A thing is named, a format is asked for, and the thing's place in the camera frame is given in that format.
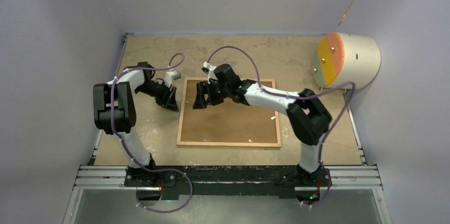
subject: wooden table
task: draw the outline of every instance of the wooden table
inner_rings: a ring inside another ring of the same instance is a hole
[[[275,79],[278,89],[302,91],[310,88],[317,91],[318,86],[312,77],[312,62],[320,40],[321,37],[278,36],[129,37],[120,71],[142,61],[154,67],[166,67],[170,57],[181,52],[186,55],[184,63],[177,69],[182,76],[205,77],[201,67],[209,54],[218,47],[233,45],[247,51],[255,60],[261,77]],[[250,61],[236,50],[220,51],[211,63],[228,63],[240,77],[255,77]],[[164,72],[157,72],[157,77],[164,78]],[[173,83],[178,88],[178,106],[183,83],[182,79]],[[179,113],[162,109],[145,94],[135,94],[133,98],[137,112],[136,129],[157,165],[294,165],[300,160],[300,141],[295,137],[288,118],[283,115],[280,115],[279,149],[177,146]],[[341,91],[323,96],[321,101],[333,117],[344,105]],[[326,165],[361,165],[348,113],[328,137],[323,159]],[[113,137],[102,134],[95,165],[127,165],[125,154]]]

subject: wooden board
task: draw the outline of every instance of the wooden board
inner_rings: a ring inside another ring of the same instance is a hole
[[[261,106],[244,106],[227,98],[217,106],[193,109],[197,82],[186,78],[178,126],[178,145],[280,147],[278,112]],[[275,80],[261,80],[275,88]]]

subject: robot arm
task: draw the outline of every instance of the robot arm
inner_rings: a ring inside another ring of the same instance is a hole
[[[302,143],[299,166],[308,173],[317,170],[320,143],[332,120],[330,113],[319,99],[296,100],[270,95],[262,91],[256,81],[241,80],[228,64],[215,67],[205,63],[202,70],[208,73],[208,81],[197,84],[194,109],[203,109],[208,105],[215,106],[223,103],[224,98],[231,98],[239,104],[262,106],[284,114],[289,118],[296,137]],[[310,89],[302,92],[285,92],[267,87],[266,89],[286,96],[314,95]]]
[[[140,62],[134,67],[153,68],[147,62]],[[94,122],[96,127],[100,130],[104,130],[107,134],[113,135],[119,142],[121,141],[117,135],[113,134],[111,129],[110,106],[111,104],[115,105],[114,118],[116,131],[123,138],[132,155],[145,166],[151,164],[152,157],[142,144],[142,141],[134,128],[134,125],[136,124],[136,109],[134,107],[132,92],[142,92],[151,97],[155,97],[156,103],[162,108],[179,111],[175,101],[177,88],[171,85],[171,83],[173,80],[181,78],[181,74],[169,70],[166,72],[163,83],[152,80],[153,77],[154,71],[148,70],[135,70],[125,74],[116,83],[114,103],[111,103],[110,100],[111,85],[113,81],[96,84],[93,87]],[[128,158],[128,164],[130,167],[139,168],[139,166],[130,158]]]

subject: purple cable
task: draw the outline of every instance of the purple cable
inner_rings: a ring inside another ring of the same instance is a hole
[[[354,82],[344,82],[344,83],[338,85],[338,86],[335,87],[335,88],[330,88],[330,89],[325,90],[325,91],[323,91],[323,92],[321,92],[321,93],[318,93],[318,94],[316,94],[316,95],[307,96],[307,97],[291,96],[291,95],[286,95],[286,94],[280,94],[280,93],[271,92],[271,91],[266,90],[266,89],[261,85],[261,79],[259,78],[259,71],[258,71],[258,67],[256,66],[255,61],[252,59],[252,57],[250,57],[250,55],[249,55],[248,53],[246,53],[246,52],[245,52],[244,50],[242,50],[241,48],[238,48],[238,47],[236,47],[236,46],[222,46],[222,47],[220,47],[219,49],[215,50],[215,51],[209,56],[209,58],[208,58],[208,60],[207,60],[206,62],[209,63],[210,60],[211,60],[211,58],[212,58],[212,56],[214,56],[214,54],[216,54],[218,51],[220,51],[220,50],[222,50],[222,49],[225,49],[225,48],[230,48],[230,49],[238,50],[238,51],[240,51],[241,53],[243,53],[245,56],[247,56],[247,58],[250,60],[250,62],[253,64],[253,67],[255,68],[256,79],[257,79],[259,88],[260,88],[262,91],[264,91],[265,93],[269,94],[269,95],[273,95],[273,96],[277,96],[277,97],[284,97],[284,98],[285,98],[285,97],[288,97],[288,98],[299,99],[299,100],[310,100],[310,99],[315,99],[315,98],[318,98],[318,97],[320,97],[320,96],[329,94],[329,93],[331,93],[331,92],[333,92],[333,91],[335,91],[335,90],[341,89],[341,88],[343,88],[344,86],[347,86],[347,85],[349,85],[349,84],[352,85],[352,88],[351,88],[351,91],[350,91],[350,96],[349,96],[348,101],[345,102],[345,105],[344,105],[344,107],[342,108],[341,112],[339,113],[339,115],[337,116],[337,118],[334,120],[334,122],[333,122],[333,124],[331,125],[330,129],[325,133],[325,136],[323,137],[322,142],[320,142],[320,145],[319,145],[319,164],[320,164],[320,166],[321,166],[322,168],[325,169],[325,167],[324,167],[324,165],[323,165],[323,162],[321,161],[321,159],[322,159],[322,150],[323,150],[324,142],[325,142],[325,140],[327,139],[327,137],[328,137],[328,135],[330,134],[330,132],[334,129],[334,127],[336,126],[336,124],[338,123],[338,121],[341,119],[341,117],[342,117],[342,115],[344,114],[344,112],[345,112],[345,110],[346,110],[348,104],[350,103],[350,100],[353,98],[354,89],[355,89],[355,87],[356,87],[355,83],[354,83]],[[310,205],[310,206],[317,206],[317,205],[319,205],[319,204],[320,204],[320,203],[328,196],[328,193],[329,193],[330,187],[331,187],[331,175],[330,175],[330,172],[329,172],[327,169],[325,169],[325,170],[326,170],[327,175],[328,175],[328,186],[327,186],[327,189],[326,189],[326,191],[325,191],[325,194],[324,194],[323,196],[321,196],[321,199],[319,199],[319,201],[318,201],[317,203],[312,204],[312,205]]]
[[[179,56],[179,55],[182,55],[182,56],[183,56],[183,60],[184,60],[184,54],[182,54],[182,53],[177,53],[177,54],[173,55],[172,58],[170,58],[170,60],[169,60],[169,66],[172,65],[172,61],[174,61],[174,58],[175,58],[176,56]]]
[[[176,65],[170,66],[169,67],[165,67],[165,68],[149,68],[149,67],[134,67],[134,68],[129,68],[126,69],[125,72],[122,72],[120,75],[118,75],[117,77],[114,78],[114,80],[112,81],[111,84],[111,97],[110,97],[110,101],[111,103],[114,103],[114,88],[116,86],[117,81],[124,76],[125,74],[132,72],[132,71],[136,71],[136,70],[151,70],[151,71],[164,71],[164,70],[169,70],[172,68],[175,68],[177,66],[179,66],[183,61],[184,61],[184,54],[182,53],[177,53],[175,55],[172,56],[172,58],[170,59],[170,63],[172,63],[173,59],[176,56],[181,56],[182,59],[180,62],[178,62]],[[189,197],[187,198],[186,202],[184,202],[184,204],[182,204],[180,207],[175,208],[173,210],[168,210],[168,211],[161,211],[161,210],[156,210],[156,209],[152,209],[152,208],[148,208],[147,206],[143,206],[140,202],[139,199],[136,197],[137,200],[137,205],[139,205],[140,207],[142,207],[143,209],[152,211],[152,212],[157,212],[157,213],[171,213],[171,212],[176,212],[178,210],[181,210],[182,208],[184,208],[192,199],[192,193],[193,193],[193,187],[192,187],[192,182],[189,179],[189,177],[187,177],[187,175],[183,172],[181,172],[180,170],[177,169],[172,169],[172,168],[166,168],[166,169],[158,169],[158,170],[152,170],[149,169],[147,167],[145,167],[142,163],[140,163],[138,160],[136,160],[136,158],[134,158],[133,154],[129,151],[128,147],[125,144],[125,141],[123,140],[123,137],[117,133],[116,131],[116,126],[114,123],[114,105],[111,105],[111,130],[112,132],[120,139],[120,142],[122,144],[122,147],[125,149],[125,152],[127,153],[127,155],[129,156],[130,159],[132,159],[139,167],[141,167],[142,169],[144,169],[145,171],[149,172],[149,173],[159,173],[159,172],[165,172],[165,171],[172,171],[172,172],[177,172],[180,173],[181,175],[183,175],[183,177],[186,178],[186,180],[189,183],[189,187],[191,189],[191,191],[189,192]]]

